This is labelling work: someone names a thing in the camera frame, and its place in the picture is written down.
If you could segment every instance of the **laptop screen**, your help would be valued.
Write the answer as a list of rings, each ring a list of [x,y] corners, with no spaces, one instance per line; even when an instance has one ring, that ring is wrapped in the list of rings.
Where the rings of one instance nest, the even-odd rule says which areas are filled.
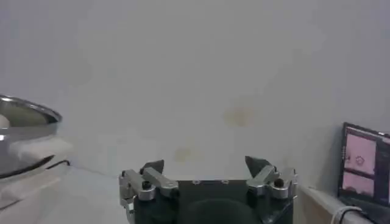
[[[344,124],[339,196],[390,205],[390,136]]]

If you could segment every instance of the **metal bowl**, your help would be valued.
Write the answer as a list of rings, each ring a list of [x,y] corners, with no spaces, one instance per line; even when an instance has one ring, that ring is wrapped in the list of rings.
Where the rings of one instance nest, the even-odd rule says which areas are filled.
[[[0,94],[0,114],[9,128],[0,128],[0,141],[8,142],[40,138],[57,132],[61,115],[33,102]]]

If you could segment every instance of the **laptop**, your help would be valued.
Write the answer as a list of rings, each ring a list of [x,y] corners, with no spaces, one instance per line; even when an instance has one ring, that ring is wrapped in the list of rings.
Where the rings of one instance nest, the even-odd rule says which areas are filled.
[[[390,135],[344,123],[338,197],[390,223]]]

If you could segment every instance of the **wall stain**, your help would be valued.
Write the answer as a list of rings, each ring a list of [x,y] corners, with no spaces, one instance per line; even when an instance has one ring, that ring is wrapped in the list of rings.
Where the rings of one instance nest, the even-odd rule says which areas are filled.
[[[254,121],[255,113],[251,107],[234,107],[225,111],[224,122],[230,127],[247,127]]]
[[[192,156],[192,151],[190,148],[185,148],[185,147],[178,148],[177,150],[175,150],[174,153],[174,161],[183,163],[191,159],[191,156]]]

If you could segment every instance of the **laptop bezel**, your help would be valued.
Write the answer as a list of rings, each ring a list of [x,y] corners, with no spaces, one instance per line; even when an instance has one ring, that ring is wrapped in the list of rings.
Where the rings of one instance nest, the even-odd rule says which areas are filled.
[[[344,171],[345,171],[344,165],[345,165],[345,160],[346,160],[346,147],[347,147],[348,134],[360,136],[360,137],[363,137],[365,139],[369,139],[369,140],[372,140],[375,142],[381,141],[383,138],[390,139],[389,134],[385,134],[385,133],[382,133],[379,131],[374,131],[374,130],[371,130],[368,128],[360,127],[358,125],[354,125],[354,124],[351,124],[348,122],[344,123],[343,128],[342,128],[341,163],[340,163],[340,173],[339,173],[338,191],[337,191],[338,198],[354,198],[354,199],[374,203],[376,205],[390,207],[390,201],[389,201],[389,203],[385,203],[385,202],[376,200],[374,197],[370,197],[368,195],[358,194],[356,192],[344,190],[342,188],[343,180],[344,180]]]

